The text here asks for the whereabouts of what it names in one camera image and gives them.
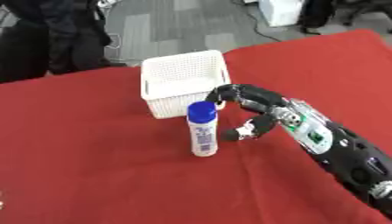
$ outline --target white plastic basket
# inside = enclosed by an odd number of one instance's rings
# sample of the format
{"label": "white plastic basket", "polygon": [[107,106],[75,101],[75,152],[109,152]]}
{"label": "white plastic basket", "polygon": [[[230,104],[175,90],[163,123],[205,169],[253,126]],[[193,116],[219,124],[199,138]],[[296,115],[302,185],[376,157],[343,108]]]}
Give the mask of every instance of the white plastic basket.
{"label": "white plastic basket", "polygon": [[219,51],[191,52],[147,59],[142,64],[142,98],[157,119],[185,116],[214,88],[230,84]]}

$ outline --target gray carpet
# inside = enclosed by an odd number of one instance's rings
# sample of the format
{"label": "gray carpet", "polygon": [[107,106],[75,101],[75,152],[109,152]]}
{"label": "gray carpet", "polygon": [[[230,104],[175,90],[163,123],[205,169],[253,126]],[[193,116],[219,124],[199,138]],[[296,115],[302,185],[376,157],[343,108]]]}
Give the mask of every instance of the gray carpet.
{"label": "gray carpet", "polygon": [[[227,52],[241,46],[273,42],[253,31],[255,21],[246,15],[246,11],[257,18],[259,31],[266,35],[281,40],[305,37],[296,26],[268,27],[254,4],[244,8],[229,0],[122,0],[105,11],[107,30],[114,40],[106,54],[112,60],[135,65],[150,57],[206,49]],[[330,24],[318,31],[329,34],[368,28],[379,32],[386,42],[392,44],[392,34],[387,34],[392,22],[382,13],[362,15],[349,28],[339,22],[344,14],[339,11]],[[3,25],[14,22],[15,18],[8,16]]]}

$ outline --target red tablecloth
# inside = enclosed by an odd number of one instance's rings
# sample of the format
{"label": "red tablecloth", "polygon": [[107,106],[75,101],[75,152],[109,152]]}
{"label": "red tablecloth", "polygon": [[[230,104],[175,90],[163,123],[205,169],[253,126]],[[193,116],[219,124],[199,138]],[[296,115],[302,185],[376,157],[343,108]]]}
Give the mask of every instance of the red tablecloth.
{"label": "red tablecloth", "polygon": [[[392,53],[372,32],[243,48],[226,60],[234,82],[305,99],[392,154]],[[185,119],[152,118],[139,74],[0,86],[0,223],[389,223],[281,129],[192,156]],[[220,128],[248,117],[230,105]]]}

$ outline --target chair leg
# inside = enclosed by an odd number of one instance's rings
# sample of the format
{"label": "chair leg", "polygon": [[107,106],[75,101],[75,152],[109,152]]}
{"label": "chair leg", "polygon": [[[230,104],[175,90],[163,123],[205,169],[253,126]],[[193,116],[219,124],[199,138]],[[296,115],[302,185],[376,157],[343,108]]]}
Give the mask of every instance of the chair leg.
{"label": "chair leg", "polygon": [[354,20],[363,13],[366,13],[368,11],[371,11],[373,9],[373,7],[371,5],[364,5],[362,7],[360,7],[359,9],[355,10],[354,12],[348,14],[346,17],[343,18],[343,25],[346,26],[352,26]]}
{"label": "chair leg", "polygon": [[380,11],[384,12],[390,20],[392,20],[392,7],[390,6],[382,6],[380,7]]}

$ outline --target white bottle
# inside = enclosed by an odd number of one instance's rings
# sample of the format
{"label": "white bottle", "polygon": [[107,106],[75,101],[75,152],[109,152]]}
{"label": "white bottle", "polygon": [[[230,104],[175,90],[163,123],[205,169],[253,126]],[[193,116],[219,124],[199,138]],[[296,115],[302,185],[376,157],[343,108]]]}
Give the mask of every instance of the white bottle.
{"label": "white bottle", "polygon": [[210,101],[198,101],[188,107],[188,124],[191,131],[192,152],[197,157],[211,157],[218,150],[216,129],[218,115]]}

